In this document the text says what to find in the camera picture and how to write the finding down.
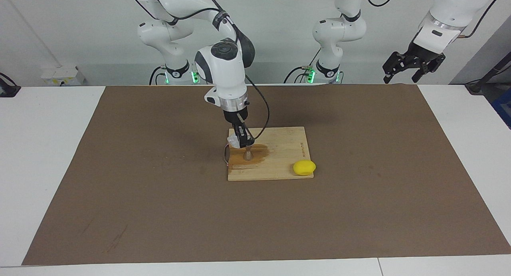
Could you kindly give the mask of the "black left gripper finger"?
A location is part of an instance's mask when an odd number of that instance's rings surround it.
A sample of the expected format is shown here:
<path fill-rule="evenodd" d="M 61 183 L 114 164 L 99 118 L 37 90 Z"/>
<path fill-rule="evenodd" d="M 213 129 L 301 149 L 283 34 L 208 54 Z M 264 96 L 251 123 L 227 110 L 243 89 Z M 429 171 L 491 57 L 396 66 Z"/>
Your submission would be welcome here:
<path fill-rule="evenodd" d="M 440 54 L 439 56 L 435 57 L 431 61 L 426 62 L 422 59 L 416 59 L 412 62 L 412 68 L 417 68 L 418 70 L 415 72 L 415 74 L 411 77 L 411 80 L 414 83 L 418 83 L 418 81 L 426 74 L 428 73 L 434 73 L 438 69 L 438 67 L 442 64 L 442 62 L 445 60 L 446 56 L 445 54 Z"/>
<path fill-rule="evenodd" d="M 410 62 L 412 62 L 412 55 L 393 52 L 382 65 L 383 72 L 385 72 L 384 83 L 389 84 L 396 74 L 407 70 Z"/>

